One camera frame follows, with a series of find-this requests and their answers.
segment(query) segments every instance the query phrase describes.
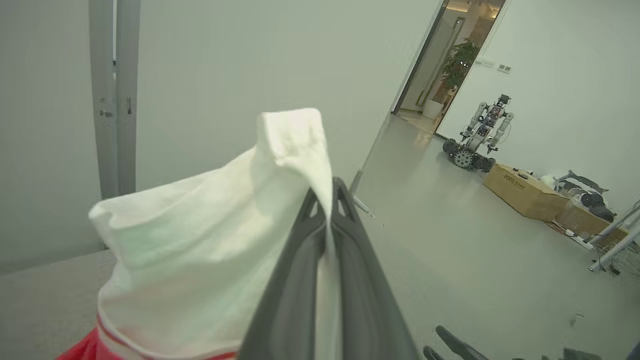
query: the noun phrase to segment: potted plant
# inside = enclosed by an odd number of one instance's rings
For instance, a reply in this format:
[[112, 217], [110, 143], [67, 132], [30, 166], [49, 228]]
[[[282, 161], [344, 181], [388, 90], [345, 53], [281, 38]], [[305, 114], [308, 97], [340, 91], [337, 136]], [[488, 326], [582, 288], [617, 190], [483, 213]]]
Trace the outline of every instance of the potted plant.
[[440, 114], [447, 94], [460, 87], [480, 51], [480, 45], [465, 38], [465, 42], [455, 45], [451, 51], [453, 54], [445, 60], [440, 71], [443, 76], [438, 91], [433, 96], [433, 100], [428, 99], [424, 103], [422, 114], [430, 119], [435, 119]]

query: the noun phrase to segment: white cloth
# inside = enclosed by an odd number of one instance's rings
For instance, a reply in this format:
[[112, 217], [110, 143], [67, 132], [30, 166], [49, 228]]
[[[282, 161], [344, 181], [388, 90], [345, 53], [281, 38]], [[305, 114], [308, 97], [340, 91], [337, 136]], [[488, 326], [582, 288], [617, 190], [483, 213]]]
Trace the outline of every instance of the white cloth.
[[118, 259], [99, 293], [100, 319], [145, 357], [236, 350], [309, 186], [330, 218], [320, 112], [263, 113], [257, 125], [256, 146], [224, 167], [101, 201], [89, 213]]

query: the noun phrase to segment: robot wheel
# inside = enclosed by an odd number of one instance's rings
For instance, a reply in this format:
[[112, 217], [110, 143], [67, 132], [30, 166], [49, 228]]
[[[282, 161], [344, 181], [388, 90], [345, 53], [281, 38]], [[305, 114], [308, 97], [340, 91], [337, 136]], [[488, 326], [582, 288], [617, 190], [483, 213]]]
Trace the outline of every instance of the robot wheel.
[[470, 168], [472, 166], [472, 161], [474, 159], [474, 153], [469, 150], [461, 150], [453, 157], [453, 163], [457, 167], [461, 168]]
[[495, 165], [495, 159], [494, 158], [479, 158], [478, 162], [476, 163], [476, 168], [482, 170], [483, 172], [489, 172], [491, 171], [491, 168]]
[[453, 139], [447, 139], [447, 141], [442, 144], [442, 150], [446, 152], [449, 156], [454, 156], [456, 150], [458, 148], [458, 143]]

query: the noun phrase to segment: humanoid robot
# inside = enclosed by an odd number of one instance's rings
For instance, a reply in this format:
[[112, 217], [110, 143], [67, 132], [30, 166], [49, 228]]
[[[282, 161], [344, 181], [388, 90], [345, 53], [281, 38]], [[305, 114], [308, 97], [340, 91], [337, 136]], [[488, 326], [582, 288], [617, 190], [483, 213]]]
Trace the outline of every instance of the humanoid robot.
[[[487, 154], [492, 151], [498, 151], [496, 145], [500, 141], [505, 130], [509, 126], [513, 113], [505, 111], [506, 105], [511, 98], [507, 95], [500, 95], [498, 101], [489, 106], [486, 102], [481, 102], [478, 106], [476, 114], [471, 118], [471, 122], [464, 131], [460, 132], [462, 141], [458, 143], [456, 140], [448, 139], [442, 146], [442, 150], [446, 152], [456, 166], [465, 169], [479, 168], [484, 172], [489, 172], [495, 164], [494, 158], [486, 158], [477, 153], [478, 148], [482, 144], [487, 146]], [[500, 127], [492, 132], [496, 123], [503, 118]]]

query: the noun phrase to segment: gray metal frame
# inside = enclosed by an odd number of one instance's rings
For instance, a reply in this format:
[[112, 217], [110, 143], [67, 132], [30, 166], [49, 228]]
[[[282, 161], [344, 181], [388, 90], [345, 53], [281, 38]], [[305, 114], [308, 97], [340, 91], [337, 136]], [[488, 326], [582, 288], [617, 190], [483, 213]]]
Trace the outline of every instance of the gray metal frame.
[[116, 24], [117, 179], [118, 194], [125, 195], [136, 191], [140, 0], [118, 0]]
[[89, 0], [93, 124], [103, 199], [136, 191], [140, 0], [118, 0], [115, 24], [114, 4]]
[[118, 195], [113, 0], [89, 0], [89, 36], [100, 194], [103, 199], [108, 199]]
[[633, 241], [635, 241], [640, 236], [640, 226], [636, 227], [629, 235], [625, 236], [624, 239], [620, 240], [611, 250], [607, 251], [602, 257], [598, 258], [593, 265], [589, 267], [589, 270], [596, 272], [601, 270], [611, 261], [613, 261], [613, 257], [621, 252], [625, 247], [629, 246]]

